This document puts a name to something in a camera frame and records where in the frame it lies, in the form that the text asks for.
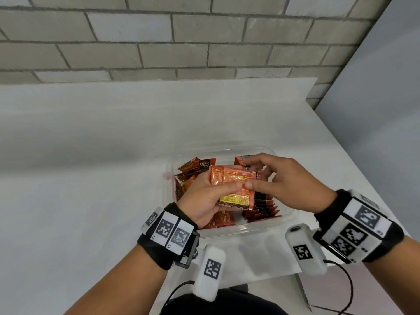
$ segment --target yellow label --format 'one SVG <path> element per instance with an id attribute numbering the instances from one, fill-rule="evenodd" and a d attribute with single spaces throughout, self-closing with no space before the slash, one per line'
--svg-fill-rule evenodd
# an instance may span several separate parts
<path id="1" fill-rule="evenodd" d="M 222 202 L 232 203 L 234 205 L 249 205 L 249 196 L 240 196 L 238 194 L 227 194 L 219 200 Z"/>

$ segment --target left hand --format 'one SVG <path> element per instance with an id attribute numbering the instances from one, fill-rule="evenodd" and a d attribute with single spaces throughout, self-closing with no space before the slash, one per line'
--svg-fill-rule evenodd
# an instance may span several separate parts
<path id="1" fill-rule="evenodd" d="M 229 210 L 225 206 L 215 205 L 221 196 L 242 189 L 242 182 L 239 181 L 212 185 L 209 176 L 209 170 L 199 174 L 197 179 L 177 202 L 178 208 L 189 216 L 199 228 L 209 223 L 216 212 Z"/>

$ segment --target forearm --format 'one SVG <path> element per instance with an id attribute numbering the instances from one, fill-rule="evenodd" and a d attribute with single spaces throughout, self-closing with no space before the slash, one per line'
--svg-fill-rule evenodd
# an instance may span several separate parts
<path id="1" fill-rule="evenodd" d="M 405 315 L 418 314 L 420 243 L 406 236 L 391 252 L 365 266 Z"/>
<path id="2" fill-rule="evenodd" d="M 65 315 L 147 315 L 167 273 L 136 245 Z"/>

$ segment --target wristband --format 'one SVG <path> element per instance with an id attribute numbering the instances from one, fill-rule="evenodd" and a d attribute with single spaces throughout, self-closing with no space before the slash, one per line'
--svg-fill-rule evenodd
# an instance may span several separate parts
<path id="1" fill-rule="evenodd" d="M 337 190 L 337 198 L 315 218 L 321 231 L 313 238 L 346 263 L 379 259 L 404 238 L 381 207 L 353 190 Z"/>
<path id="2" fill-rule="evenodd" d="M 144 234 L 137 243 L 157 265 L 169 270 L 174 262 L 181 262 L 185 253 L 192 256 L 191 251 L 198 244 L 197 229 L 197 224 L 175 203 L 171 203 L 164 210 L 158 208 L 152 213 L 142 227 Z"/>

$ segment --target dark pants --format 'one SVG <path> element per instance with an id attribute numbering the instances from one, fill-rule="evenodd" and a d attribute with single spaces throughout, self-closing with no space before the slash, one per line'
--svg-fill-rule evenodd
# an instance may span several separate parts
<path id="1" fill-rule="evenodd" d="M 207 302 L 193 294 L 173 299 L 162 310 L 162 315 L 287 315 L 277 304 L 250 293 L 221 289 L 214 302 Z"/>

